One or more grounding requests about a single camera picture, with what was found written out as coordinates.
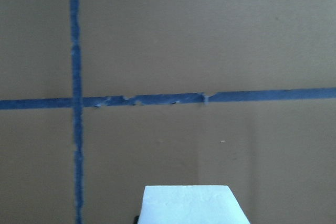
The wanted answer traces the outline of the light blue foam block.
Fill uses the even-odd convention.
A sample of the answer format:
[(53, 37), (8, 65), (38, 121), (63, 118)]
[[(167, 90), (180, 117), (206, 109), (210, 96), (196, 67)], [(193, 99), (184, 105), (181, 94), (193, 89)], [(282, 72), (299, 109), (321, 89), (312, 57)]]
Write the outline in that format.
[(137, 223), (249, 223), (226, 185), (145, 186)]

